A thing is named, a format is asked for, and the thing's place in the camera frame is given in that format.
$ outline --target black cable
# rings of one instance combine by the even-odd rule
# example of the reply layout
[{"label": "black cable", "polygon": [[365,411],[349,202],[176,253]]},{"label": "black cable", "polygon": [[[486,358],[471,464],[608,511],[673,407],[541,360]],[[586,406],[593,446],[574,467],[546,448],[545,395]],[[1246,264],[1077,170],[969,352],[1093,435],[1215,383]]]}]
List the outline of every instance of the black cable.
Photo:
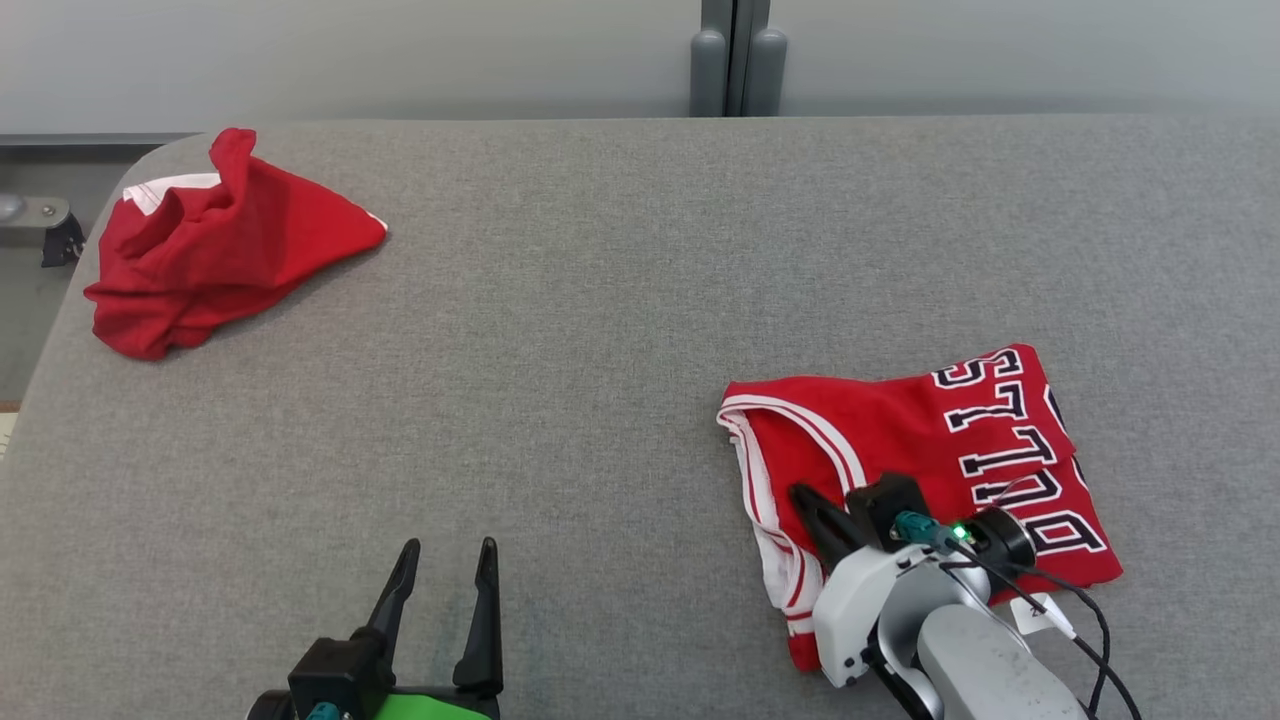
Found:
[{"label": "black cable", "polygon": [[[1111,626],[1107,625],[1107,616],[1102,614],[1102,609],[1098,607],[1098,603],[1094,602],[1093,597],[1091,597],[1089,593],[1084,592],[1083,588],[1073,585],[1071,583],[1064,580],[1062,578],[1046,573],[1044,570],[1041,570],[1038,568],[1029,568],[1027,565],[1010,565],[1009,568],[1015,573],[1020,573],[1023,575],[1036,575],[1037,578],[1044,578],[1046,580],[1053,583],[1055,585],[1075,593],[1075,597],[1080,598],[1080,602],[1087,605],[1089,610],[1092,610],[1093,614],[1098,618],[1098,628],[1102,629],[1102,662],[1107,664],[1111,662]],[[1102,670],[1102,666],[1100,665],[1098,679],[1094,680],[1093,693],[1089,694],[1091,712],[1098,711],[1098,703],[1102,702],[1102,687],[1106,684],[1106,682],[1107,682],[1107,674]]]},{"label": "black cable", "polygon": [[[1010,578],[1007,573],[991,565],[986,560],[978,557],[964,543],[961,543],[955,538],[947,538],[946,544],[951,550],[959,552],[960,555],[964,555],[965,557],[975,562],[979,568],[982,568],[987,573],[995,575],[1000,582],[1009,585],[1011,591],[1016,592],[1019,597],[1025,600],[1027,603],[1034,607],[1038,612],[1043,615],[1050,614],[1048,609],[1044,607],[1041,603],[1041,601],[1036,600],[1034,597],[1030,596],[1030,593],[1018,587],[1018,583],[1015,583],[1014,579]],[[1089,646],[1089,643],[1084,642],[1084,638],[1082,638],[1080,635],[1075,635],[1075,638],[1073,638],[1071,642],[1074,642],[1076,647],[1083,650],[1084,655],[1088,655],[1089,660],[1092,660],[1098,666],[1098,669],[1102,670],[1106,674],[1106,676],[1111,679],[1111,684],[1114,684],[1116,687],[1116,692],[1120,693],[1120,700],[1123,700],[1125,707],[1129,708],[1129,716],[1133,717],[1133,720],[1142,720],[1142,712],[1138,710],[1138,703],[1134,702],[1133,696],[1129,693],[1128,685],[1124,684],[1124,680],[1121,680],[1120,676],[1116,675],[1116,671],[1111,669],[1111,664],[1105,662],[1102,657],[1098,656],[1097,651],[1094,651],[1093,647]]]}]

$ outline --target red fabric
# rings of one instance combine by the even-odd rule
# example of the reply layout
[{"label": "red fabric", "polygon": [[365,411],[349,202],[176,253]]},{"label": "red fabric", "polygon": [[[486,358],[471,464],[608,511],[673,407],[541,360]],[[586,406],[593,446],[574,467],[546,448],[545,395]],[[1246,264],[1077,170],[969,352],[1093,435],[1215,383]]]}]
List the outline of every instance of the red fabric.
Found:
[{"label": "red fabric", "polygon": [[[1032,532],[1037,566],[1068,582],[1087,587],[1123,571],[1030,346],[884,382],[732,383],[719,421],[739,446],[756,536],[771,541],[760,543],[765,584],[771,566],[787,580],[771,597],[788,618],[792,660],[803,670],[818,667],[815,644],[812,625],[795,618],[808,618],[817,600],[812,585],[824,578],[812,564],[791,561],[796,552],[814,553],[787,500],[787,488],[800,482],[844,506],[847,491],[901,473],[919,482],[931,514],[943,523],[997,502]],[[773,550],[788,544],[799,551]],[[1039,578],[1019,584],[1055,589]]]},{"label": "red fabric", "polygon": [[275,305],[316,270],[378,246],[381,223],[340,195],[251,156],[257,135],[221,132],[212,188],[172,188],[151,215],[120,200],[102,232],[93,334],[159,360]]}]

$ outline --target teal connector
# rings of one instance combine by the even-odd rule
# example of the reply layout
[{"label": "teal connector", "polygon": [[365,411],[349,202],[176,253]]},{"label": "teal connector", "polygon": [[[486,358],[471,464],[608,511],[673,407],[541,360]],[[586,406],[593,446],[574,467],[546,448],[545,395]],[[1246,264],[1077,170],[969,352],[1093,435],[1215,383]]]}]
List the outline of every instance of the teal connector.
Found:
[{"label": "teal connector", "polygon": [[893,529],[897,530],[897,537],[906,542],[927,544],[942,555],[951,555],[951,548],[947,547],[947,539],[952,537],[951,528],[928,515],[899,512],[893,519]]},{"label": "teal connector", "polygon": [[338,712],[338,706],[332,702],[317,702],[315,707],[311,708],[311,715],[307,715],[307,720],[340,720],[342,714]]}]

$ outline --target gray tablecloth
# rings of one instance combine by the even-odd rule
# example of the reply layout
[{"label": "gray tablecloth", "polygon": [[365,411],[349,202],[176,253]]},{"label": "gray tablecloth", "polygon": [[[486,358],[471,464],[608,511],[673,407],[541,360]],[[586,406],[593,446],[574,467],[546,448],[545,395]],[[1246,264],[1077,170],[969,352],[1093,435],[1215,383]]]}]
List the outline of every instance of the gray tablecloth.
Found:
[{"label": "gray tablecloth", "polygon": [[0,461],[4,717],[241,717],[408,537],[397,669],[447,682],[485,534],[508,717],[897,717],[791,667],[713,415],[731,379],[1011,341],[1126,568],[1097,597],[1147,717],[1280,714],[1276,119],[329,123],[259,155],[392,234],[159,364],[91,334],[91,246]]}]

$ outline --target cable tag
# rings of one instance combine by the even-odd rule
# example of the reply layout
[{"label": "cable tag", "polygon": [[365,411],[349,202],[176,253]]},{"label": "cable tag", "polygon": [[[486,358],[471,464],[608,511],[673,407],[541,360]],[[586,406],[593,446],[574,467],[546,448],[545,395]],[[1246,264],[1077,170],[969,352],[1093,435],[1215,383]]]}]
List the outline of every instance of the cable tag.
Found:
[{"label": "cable tag", "polygon": [[1039,610],[1033,609],[1025,600],[1015,597],[1010,601],[1009,609],[1014,611],[1014,621],[1018,623],[1019,633],[1029,635],[1044,628],[1057,628],[1068,638],[1075,639],[1075,628],[1071,626],[1066,615],[1062,615],[1062,611],[1048,593],[1038,592],[1033,593],[1032,597],[1043,605],[1044,610],[1048,610],[1048,614],[1042,614]]}]

